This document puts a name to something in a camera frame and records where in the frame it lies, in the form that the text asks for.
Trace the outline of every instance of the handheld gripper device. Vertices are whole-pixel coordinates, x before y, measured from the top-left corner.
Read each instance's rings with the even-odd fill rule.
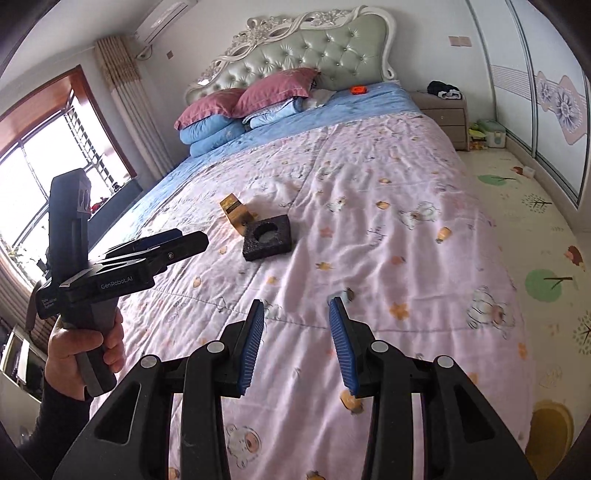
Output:
[[[405,356],[329,302],[330,332],[343,382],[373,397],[362,480],[413,478],[413,407],[420,393],[426,480],[535,480],[527,458],[495,410],[455,361]]]
[[[240,398],[251,384],[264,328],[262,302],[244,322],[190,356],[141,358],[82,430],[53,480],[168,478],[173,395],[183,394],[183,480],[230,480],[221,397]]]
[[[175,262],[202,253],[209,241],[203,232],[178,229],[118,245],[105,257],[88,261],[90,180],[81,168],[53,179],[49,195],[47,282],[35,293],[40,318],[60,315],[65,328],[98,330],[115,324],[121,295],[154,286],[154,276]],[[79,353],[76,361],[90,396],[115,388],[117,380],[103,361],[104,349]]]

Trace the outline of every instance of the ceiling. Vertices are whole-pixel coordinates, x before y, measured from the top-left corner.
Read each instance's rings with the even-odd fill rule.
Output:
[[[160,1],[61,0],[27,35],[0,77],[0,89],[55,55],[108,35],[132,34]]]

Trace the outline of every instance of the printed bedspread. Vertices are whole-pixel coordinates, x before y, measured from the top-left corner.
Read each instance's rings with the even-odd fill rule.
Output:
[[[472,188],[447,137],[417,113],[316,128],[208,165],[142,228],[202,230],[210,245],[121,299],[122,375],[146,353],[191,354],[261,299],[252,386],[240,400],[223,399],[232,478],[360,478],[371,400],[351,411],[341,399],[326,303],[341,292],[351,318],[406,355],[452,356],[525,447],[531,354],[492,221]],[[287,213],[292,253],[246,262],[219,206],[229,193],[259,218]],[[180,407],[176,398],[172,468]]]

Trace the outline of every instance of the human hand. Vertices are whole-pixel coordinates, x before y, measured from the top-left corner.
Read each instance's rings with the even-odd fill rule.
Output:
[[[45,379],[59,393],[76,400],[84,400],[84,387],[75,354],[88,352],[105,344],[103,360],[115,374],[125,365],[125,347],[123,345],[123,316],[117,308],[115,326],[103,338],[94,330],[66,330],[58,319],[47,347]]]

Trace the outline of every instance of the floral wardrobe decal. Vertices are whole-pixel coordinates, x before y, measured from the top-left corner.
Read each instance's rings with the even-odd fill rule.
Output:
[[[556,115],[566,142],[569,145],[578,142],[587,133],[587,106],[570,78],[565,75],[556,84],[538,72],[535,86],[538,103],[544,112]]]

